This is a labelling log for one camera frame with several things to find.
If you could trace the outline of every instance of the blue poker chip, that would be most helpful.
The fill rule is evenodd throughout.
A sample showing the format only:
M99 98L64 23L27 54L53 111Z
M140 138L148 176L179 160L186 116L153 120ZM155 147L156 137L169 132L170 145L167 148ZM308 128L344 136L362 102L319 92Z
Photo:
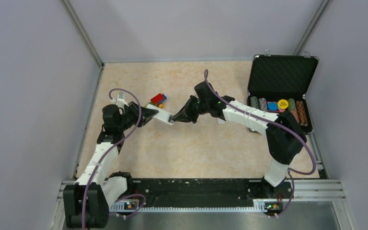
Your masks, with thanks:
M278 109L277 103L275 103L275 102L270 102L269 104L267 104L267 107L271 111L277 111L277 109Z

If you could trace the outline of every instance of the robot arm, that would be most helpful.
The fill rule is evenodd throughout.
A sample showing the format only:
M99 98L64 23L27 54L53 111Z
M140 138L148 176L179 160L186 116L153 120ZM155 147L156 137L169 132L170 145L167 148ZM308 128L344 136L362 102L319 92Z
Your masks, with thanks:
M156 108L155 106L147 106L147 108L159 110L159 113L154 118L169 125L172 125L174 122L196 123L199 115L208 113L212 117L218 118L220 124L224 121L232 121L264 135L267 138L270 155L273 159L268 171L263 177L262 183L267 184L268 193L273 191L275 187L279 186L284 181L289 164L293 161L294 156L301 151L302 144L285 130L252 116L240 113L230 106L227 106L211 92L206 82L203 81L197 84L194 89L198 97L191 95L190 99L188 99L182 109L175 115ZM307 141L301 127L290 112L285 111L281 114L264 112L244 105L230 96L223 96L223 99L250 114L280 123L296 132L305 142Z
M95 153L88 166L74 184L64 188L64 212L68 228L81 228L82 226L83 194L96 167L98 168L87 193L85 210L87 228L104 228L109 218L109 207L127 190L127 178L123 176L110 177L105 183L109 169L119 155L123 142L111 149L101 163L99 161L106 151L125 137L124 132L137 122L139 106L134 102L126 103L124 93L120 93L118 99L113 99L112 103L102 109L102 130L97 139ZM144 107L141 110L142 115L138 127L146 125L158 113L157 110Z

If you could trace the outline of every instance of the stack of poker chips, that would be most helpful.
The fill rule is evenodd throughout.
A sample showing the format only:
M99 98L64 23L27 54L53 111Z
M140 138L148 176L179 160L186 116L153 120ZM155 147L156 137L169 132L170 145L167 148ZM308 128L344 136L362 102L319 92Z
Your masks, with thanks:
M299 124L301 126L308 126L307 115L305 114L305 107L303 101L296 101L297 114L299 117Z
M267 112L267 100L265 98L259 98L259 109Z
M259 101L257 100L257 97L250 97L249 102L250 102L250 107L259 109Z
M296 119L297 123L299 123L298 113L297 113L297 108L296 108L296 102L292 98L288 99L287 101L288 101L288 111L291 114L293 114L293 116Z

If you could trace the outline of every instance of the case latch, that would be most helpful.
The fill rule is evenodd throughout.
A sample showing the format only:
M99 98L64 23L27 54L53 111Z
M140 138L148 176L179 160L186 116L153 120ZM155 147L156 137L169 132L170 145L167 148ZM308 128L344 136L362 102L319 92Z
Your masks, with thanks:
M265 56L271 56L271 54L270 54L270 49L265 49L265 51L264 51L264 55Z
M304 51L304 57L305 58L310 58L310 53L308 51Z

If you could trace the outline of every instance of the gray wall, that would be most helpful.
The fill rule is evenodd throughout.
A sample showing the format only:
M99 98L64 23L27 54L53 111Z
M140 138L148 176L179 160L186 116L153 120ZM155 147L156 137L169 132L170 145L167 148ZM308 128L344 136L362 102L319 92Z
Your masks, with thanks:
M328 172L368 229L368 1L333 1L305 50L321 59L307 98Z
M60 1L0 0L0 230L48 228L98 74Z
M321 0L72 0L104 62L292 54Z

